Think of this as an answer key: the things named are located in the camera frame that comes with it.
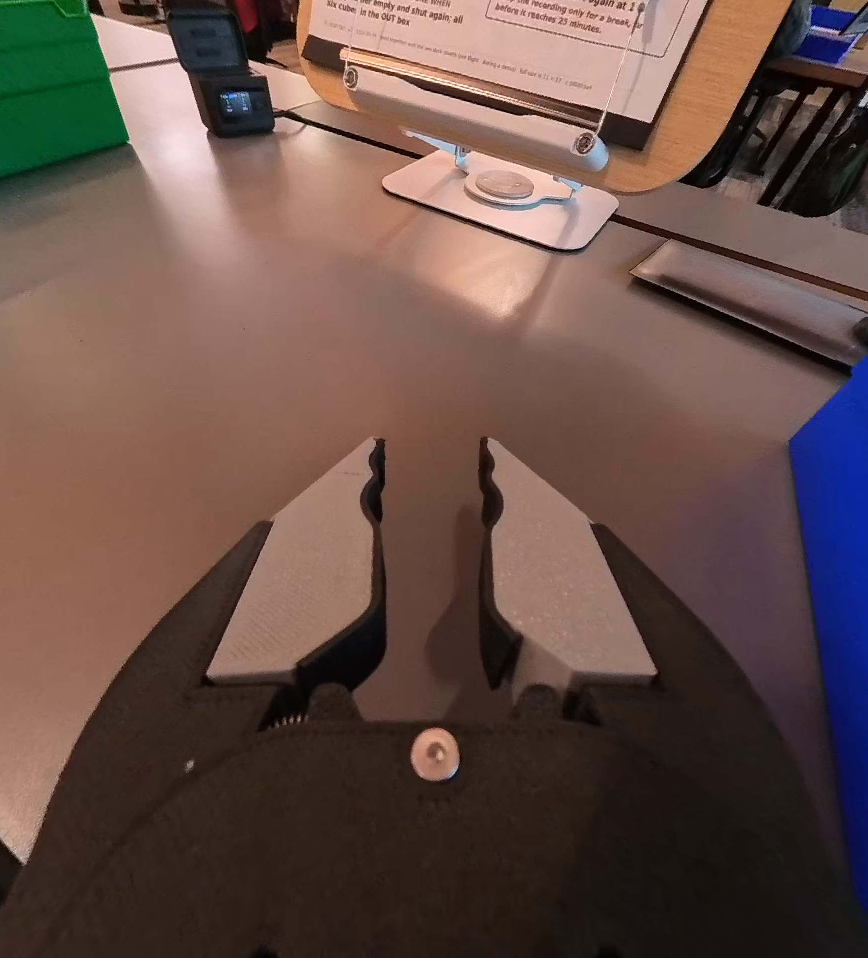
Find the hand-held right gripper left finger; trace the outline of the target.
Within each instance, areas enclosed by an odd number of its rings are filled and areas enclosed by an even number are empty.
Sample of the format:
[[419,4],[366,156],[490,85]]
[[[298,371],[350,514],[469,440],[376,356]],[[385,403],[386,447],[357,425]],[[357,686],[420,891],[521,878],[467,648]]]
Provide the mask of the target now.
[[277,512],[207,669],[215,685],[355,690],[387,648],[385,443],[369,437]]

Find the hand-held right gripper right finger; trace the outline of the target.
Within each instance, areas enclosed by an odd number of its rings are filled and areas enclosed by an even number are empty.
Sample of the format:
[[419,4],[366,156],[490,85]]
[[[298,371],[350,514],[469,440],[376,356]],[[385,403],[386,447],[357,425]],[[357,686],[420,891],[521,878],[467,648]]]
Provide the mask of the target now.
[[480,440],[478,479],[488,687],[570,700],[591,684],[651,684],[658,668],[589,517],[496,439]]

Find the green plastic bin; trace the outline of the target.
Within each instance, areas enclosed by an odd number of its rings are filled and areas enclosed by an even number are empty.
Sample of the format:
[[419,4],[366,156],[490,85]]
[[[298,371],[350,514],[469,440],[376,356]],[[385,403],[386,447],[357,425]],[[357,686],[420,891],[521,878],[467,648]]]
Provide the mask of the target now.
[[0,1],[0,178],[128,140],[87,3]]

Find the grey laptop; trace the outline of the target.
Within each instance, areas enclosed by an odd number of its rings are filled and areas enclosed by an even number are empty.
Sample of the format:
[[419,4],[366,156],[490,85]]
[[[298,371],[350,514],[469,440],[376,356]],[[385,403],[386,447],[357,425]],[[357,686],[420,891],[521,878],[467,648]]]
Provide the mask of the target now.
[[821,363],[850,370],[866,355],[851,336],[868,305],[669,239],[630,277]]

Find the black electronic device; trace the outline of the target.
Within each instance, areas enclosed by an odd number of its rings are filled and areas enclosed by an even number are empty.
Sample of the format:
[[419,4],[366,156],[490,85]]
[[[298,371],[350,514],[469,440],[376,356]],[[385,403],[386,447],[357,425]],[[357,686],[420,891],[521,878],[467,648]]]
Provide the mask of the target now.
[[235,14],[214,5],[174,6],[166,25],[208,132],[218,138],[272,132],[268,81],[249,66]]

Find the black backpack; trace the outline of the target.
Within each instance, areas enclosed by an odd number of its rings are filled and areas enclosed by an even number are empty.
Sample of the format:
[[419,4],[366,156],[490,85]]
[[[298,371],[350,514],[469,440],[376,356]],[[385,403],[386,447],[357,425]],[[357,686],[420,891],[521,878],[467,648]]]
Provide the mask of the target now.
[[809,219],[837,212],[856,194],[867,165],[868,106],[863,106],[812,154],[780,209]]

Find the printed instruction sheet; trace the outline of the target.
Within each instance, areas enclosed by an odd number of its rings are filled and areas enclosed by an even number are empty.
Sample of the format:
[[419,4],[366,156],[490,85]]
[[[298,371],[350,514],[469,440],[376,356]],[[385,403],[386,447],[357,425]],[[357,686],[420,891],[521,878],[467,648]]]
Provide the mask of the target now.
[[309,33],[652,124],[706,1],[315,1]]

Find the wooden office desk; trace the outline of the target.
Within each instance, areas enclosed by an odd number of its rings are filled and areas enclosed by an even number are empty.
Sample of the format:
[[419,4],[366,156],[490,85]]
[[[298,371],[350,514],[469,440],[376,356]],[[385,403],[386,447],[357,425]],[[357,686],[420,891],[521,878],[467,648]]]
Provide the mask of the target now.
[[761,164],[766,162],[771,151],[779,144],[800,107],[805,105],[807,98],[819,90],[828,91],[827,96],[787,152],[787,156],[780,163],[757,201],[764,207],[770,207],[779,201],[780,208],[787,209],[788,198],[780,198],[782,190],[787,187],[791,176],[808,157],[820,133],[827,132],[821,143],[821,147],[824,148],[850,121],[859,108],[860,102],[868,94],[868,67],[860,66],[855,69],[844,63],[832,66],[808,59],[788,57],[768,64],[767,74],[772,78],[785,80],[789,89],[797,91],[798,98],[784,115],[767,147],[761,152],[759,156]]

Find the small blue storage tray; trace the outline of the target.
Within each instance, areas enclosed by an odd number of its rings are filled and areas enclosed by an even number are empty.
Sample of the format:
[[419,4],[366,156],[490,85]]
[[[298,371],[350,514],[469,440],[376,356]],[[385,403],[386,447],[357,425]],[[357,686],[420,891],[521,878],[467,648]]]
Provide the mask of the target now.
[[811,5],[810,30],[796,55],[826,66],[839,66],[856,42],[848,30],[857,14],[854,10]]

